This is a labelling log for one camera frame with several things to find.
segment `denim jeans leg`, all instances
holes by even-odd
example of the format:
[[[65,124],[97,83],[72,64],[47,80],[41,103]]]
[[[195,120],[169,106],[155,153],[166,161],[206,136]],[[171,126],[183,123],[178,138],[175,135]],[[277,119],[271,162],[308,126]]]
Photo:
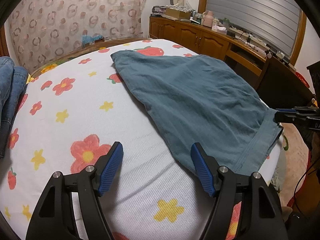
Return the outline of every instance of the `denim jeans leg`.
[[[11,122],[18,104],[20,94],[24,91],[28,78],[28,71],[23,67],[13,69],[11,93],[4,103],[0,126],[0,158],[4,157]]]
[[[14,62],[11,58],[0,57],[0,120],[4,103],[10,95],[13,67]]]

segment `silver screw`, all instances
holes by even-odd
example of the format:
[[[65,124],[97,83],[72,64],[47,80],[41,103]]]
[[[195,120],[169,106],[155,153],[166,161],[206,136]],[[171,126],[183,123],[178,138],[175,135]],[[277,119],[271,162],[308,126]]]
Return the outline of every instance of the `silver screw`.
[[[256,179],[260,179],[261,178],[261,174],[258,173],[258,172],[254,172],[253,173],[253,177],[256,178]]]
[[[94,170],[94,166],[92,166],[92,165],[86,166],[86,168],[85,168],[85,171],[87,171],[87,172],[91,172],[93,170]]]
[[[221,171],[222,173],[226,173],[229,169],[226,166],[221,166],[219,168],[219,171]]]
[[[56,171],[54,174],[52,174],[52,177],[58,178],[58,177],[60,177],[60,175],[61,175],[61,172],[60,171]]]

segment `window blind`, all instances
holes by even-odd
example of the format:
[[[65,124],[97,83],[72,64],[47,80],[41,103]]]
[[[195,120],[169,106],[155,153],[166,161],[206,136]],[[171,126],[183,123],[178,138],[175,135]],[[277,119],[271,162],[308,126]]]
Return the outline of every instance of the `window blind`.
[[[215,18],[227,18],[290,55],[300,8],[294,0],[207,0]]]

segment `bed sheet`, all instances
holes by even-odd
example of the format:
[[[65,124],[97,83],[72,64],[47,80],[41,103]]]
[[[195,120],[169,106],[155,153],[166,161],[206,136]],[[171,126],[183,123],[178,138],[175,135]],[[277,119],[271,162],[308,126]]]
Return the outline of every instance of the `bed sheet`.
[[[110,55],[123,49],[151,56],[196,55],[171,41],[137,41],[83,55],[28,84],[0,164],[0,211],[21,239],[52,173],[80,171],[106,154],[114,141],[123,144],[123,163],[100,202],[115,238],[200,237],[213,200],[175,162],[144,106],[116,74]],[[268,183],[282,139],[259,170]],[[87,239],[77,194],[73,201],[79,234]],[[228,239],[236,225],[233,219]]]

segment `folded garment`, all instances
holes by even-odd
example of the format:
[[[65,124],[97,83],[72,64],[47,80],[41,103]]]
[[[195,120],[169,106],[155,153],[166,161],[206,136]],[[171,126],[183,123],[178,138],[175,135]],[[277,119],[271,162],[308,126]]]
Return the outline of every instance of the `folded garment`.
[[[10,94],[7,100],[5,101],[1,111],[0,158],[4,157],[4,152],[5,152],[5,147],[8,140],[11,122],[16,110],[16,106],[18,104],[19,96],[25,89],[27,78],[28,78],[28,71],[23,67],[17,66],[13,68],[12,75],[6,78],[8,78],[6,82],[9,83],[9,87],[11,89],[10,89]]]
[[[280,136],[276,111],[220,60],[204,55],[149,57],[131,50],[111,58],[173,157],[193,173],[194,142],[200,142],[220,165],[250,175]]]
[[[14,62],[10,57],[0,57],[0,120],[2,108],[11,91],[13,67]]]

